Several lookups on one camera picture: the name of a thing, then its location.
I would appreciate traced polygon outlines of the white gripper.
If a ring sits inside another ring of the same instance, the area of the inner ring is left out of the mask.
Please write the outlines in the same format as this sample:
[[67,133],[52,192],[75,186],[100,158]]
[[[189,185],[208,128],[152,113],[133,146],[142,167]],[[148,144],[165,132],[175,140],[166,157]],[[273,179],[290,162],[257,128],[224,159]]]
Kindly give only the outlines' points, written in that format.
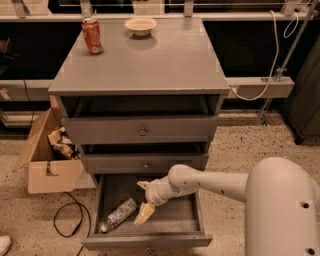
[[145,190],[145,198],[148,203],[142,203],[139,213],[134,220],[135,225],[144,224],[154,213],[155,206],[161,206],[171,198],[177,196],[178,190],[170,182],[167,176],[148,181],[138,181],[137,185]]

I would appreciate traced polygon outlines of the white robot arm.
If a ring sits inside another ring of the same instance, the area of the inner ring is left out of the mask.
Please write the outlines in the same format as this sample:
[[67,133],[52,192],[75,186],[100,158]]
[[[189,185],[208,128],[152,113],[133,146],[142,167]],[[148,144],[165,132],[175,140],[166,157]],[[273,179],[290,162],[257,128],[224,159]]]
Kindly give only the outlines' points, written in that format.
[[248,173],[199,171],[177,164],[165,177],[138,185],[146,201],[136,225],[168,200],[204,189],[245,204],[246,256],[320,256],[320,186],[286,158],[265,158]]

